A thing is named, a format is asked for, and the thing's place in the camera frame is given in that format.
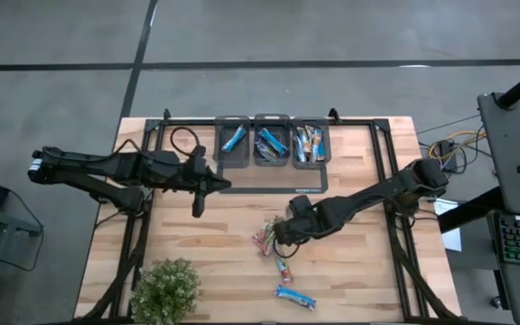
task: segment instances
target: wooden table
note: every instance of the wooden table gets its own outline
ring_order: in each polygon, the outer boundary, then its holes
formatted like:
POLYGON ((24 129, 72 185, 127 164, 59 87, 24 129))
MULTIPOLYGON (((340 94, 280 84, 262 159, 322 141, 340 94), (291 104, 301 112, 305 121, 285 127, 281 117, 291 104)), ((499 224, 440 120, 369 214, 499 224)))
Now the wooden table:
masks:
MULTIPOLYGON (((419 158, 420 151, 410 117, 388 117, 399 167, 419 158)), ((141 143, 144 118, 122 120, 116 146, 127 138, 141 143)), ((163 147, 171 150, 167 127, 163 147)), ((211 165, 213 126, 194 126, 207 146, 211 165)), ((178 132, 176 143, 190 149, 194 142, 178 132)), ((349 195, 378 182, 369 130, 364 126, 330 128, 332 160, 328 164, 329 189, 311 195, 312 201, 349 195)), ((390 175, 381 137, 385 169, 390 175)), ((266 175, 271 168, 261 168, 266 175)), ((292 288, 318 301, 316 311, 274 297, 281 281, 274 258, 261 257, 250 237, 275 215, 283 215, 294 195, 214 193, 206 199, 201 218, 191 216, 193 196, 158 192, 155 197, 144 267, 154 260, 184 257, 196 267, 201 280, 198 310, 186 321, 332 322, 402 320, 393 260, 381 205, 357 214, 339 233, 311 240, 289 260, 292 288)), ((424 209, 432 206, 424 204, 424 209)), ((115 212, 105 206, 98 220, 115 212)), ((75 315, 91 309, 116 276, 125 229, 125 217, 112 218, 96 230, 81 284, 75 315)), ((449 263, 436 222, 423 220, 413 228, 421 272, 431 288, 453 312, 460 315, 449 263)), ((125 314, 131 276, 122 299, 125 314)), ((407 277, 413 315, 418 314, 412 281, 407 277)))

